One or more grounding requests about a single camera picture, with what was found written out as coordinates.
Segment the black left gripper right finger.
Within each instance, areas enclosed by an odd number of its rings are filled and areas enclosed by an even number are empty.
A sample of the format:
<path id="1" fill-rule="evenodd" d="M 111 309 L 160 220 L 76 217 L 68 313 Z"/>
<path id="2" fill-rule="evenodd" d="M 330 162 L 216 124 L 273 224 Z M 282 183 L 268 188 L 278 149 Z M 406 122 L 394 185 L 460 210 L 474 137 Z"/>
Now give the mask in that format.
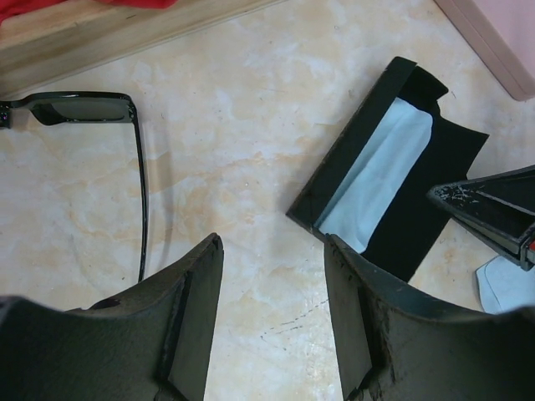
<path id="1" fill-rule="evenodd" d="M 337 236 L 324 268 L 344 399 L 533 399 L 532 307 L 492 315 L 443 301 Z"/>

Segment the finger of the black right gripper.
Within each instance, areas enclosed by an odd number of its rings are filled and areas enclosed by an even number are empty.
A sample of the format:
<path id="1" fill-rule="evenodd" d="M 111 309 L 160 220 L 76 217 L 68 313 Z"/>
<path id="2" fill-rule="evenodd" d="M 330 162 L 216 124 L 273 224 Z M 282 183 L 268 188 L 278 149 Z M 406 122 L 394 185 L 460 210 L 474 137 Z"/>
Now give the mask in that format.
<path id="1" fill-rule="evenodd" d="M 534 166 L 434 186 L 427 197 L 523 270 L 534 268 Z"/>

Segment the wooden clothes rack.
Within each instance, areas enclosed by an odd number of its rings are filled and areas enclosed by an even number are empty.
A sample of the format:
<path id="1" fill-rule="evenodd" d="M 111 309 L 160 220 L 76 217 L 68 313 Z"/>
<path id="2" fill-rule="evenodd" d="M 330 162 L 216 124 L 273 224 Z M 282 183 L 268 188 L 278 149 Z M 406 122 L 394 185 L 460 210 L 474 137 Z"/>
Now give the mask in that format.
<path id="1" fill-rule="evenodd" d="M 1 94 L 9 97 L 272 5 L 179 1 L 165 10 L 59 4 L 1 25 Z"/>

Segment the light blue cleaning cloth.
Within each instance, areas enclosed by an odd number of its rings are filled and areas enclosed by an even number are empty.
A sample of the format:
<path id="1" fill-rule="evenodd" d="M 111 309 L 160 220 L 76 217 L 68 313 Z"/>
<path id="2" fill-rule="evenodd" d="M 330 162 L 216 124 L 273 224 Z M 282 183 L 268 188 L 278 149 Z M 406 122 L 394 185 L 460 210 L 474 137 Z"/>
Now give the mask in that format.
<path id="1" fill-rule="evenodd" d="M 318 231 L 365 251 L 429 144 L 432 124 L 430 114 L 396 98 L 317 220 Z"/>

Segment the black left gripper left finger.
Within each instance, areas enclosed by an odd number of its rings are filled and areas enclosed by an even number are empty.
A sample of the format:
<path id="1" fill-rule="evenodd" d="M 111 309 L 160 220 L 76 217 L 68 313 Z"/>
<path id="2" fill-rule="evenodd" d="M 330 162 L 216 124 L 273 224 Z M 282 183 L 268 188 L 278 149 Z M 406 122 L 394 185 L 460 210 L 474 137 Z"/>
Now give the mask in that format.
<path id="1" fill-rule="evenodd" d="M 223 259 L 221 237 L 210 234 L 88 309 L 2 297 L 2 399 L 203 399 Z"/>

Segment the red tank top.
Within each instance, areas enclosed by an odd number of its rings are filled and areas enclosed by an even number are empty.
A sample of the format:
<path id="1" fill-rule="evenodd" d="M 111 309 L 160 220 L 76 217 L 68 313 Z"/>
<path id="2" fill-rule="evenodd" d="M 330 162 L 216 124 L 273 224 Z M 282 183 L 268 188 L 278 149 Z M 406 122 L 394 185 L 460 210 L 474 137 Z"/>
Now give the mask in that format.
<path id="1" fill-rule="evenodd" d="M 73 3 L 75 6 L 89 4 L 91 7 L 140 8 L 164 10 L 177 3 L 176 0 L 103 0 L 103 1 L 61 1 L 61 0 L 1 0 L 1 23 L 10 18 L 55 8 L 59 4 Z"/>

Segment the black glasses case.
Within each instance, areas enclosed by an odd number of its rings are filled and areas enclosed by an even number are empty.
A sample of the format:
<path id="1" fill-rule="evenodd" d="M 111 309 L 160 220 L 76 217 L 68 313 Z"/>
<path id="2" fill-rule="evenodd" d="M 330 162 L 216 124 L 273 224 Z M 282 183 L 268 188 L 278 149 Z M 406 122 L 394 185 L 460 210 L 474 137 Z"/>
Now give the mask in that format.
<path id="1" fill-rule="evenodd" d="M 447 91 L 414 61 L 393 58 L 288 217 L 409 281 L 448 222 L 428 192 L 464 180 L 488 138 L 442 117 Z"/>

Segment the pink glasses case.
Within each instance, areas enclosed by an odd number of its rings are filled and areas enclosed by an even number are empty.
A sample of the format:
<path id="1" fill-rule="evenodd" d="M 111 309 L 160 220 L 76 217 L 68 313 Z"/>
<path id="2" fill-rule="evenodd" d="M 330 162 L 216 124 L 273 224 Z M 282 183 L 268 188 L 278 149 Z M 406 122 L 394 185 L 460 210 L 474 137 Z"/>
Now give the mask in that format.
<path id="1" fill-rule="evenodd" d="M 534 97 L 534 2 L 436 0 L 502 87 L 518 101 Z"/>

